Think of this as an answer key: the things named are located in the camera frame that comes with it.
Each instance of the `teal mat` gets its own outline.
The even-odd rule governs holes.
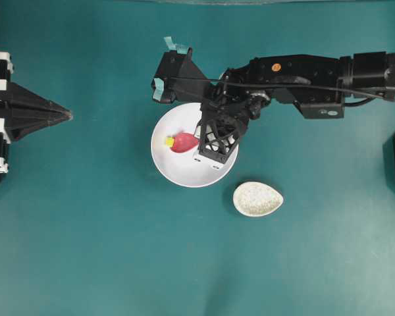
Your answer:
[[[187,189],[149,150],[164,36],[210,78],[256,56],[395,52],[395,1],[256,7],[0,1],[13,80],[74,120],[11,147],[0,185],[0,316],[395,315],[395,104],[304,120],[273,103],[230,174]],[[273,215],[232,205],[244,180]]]

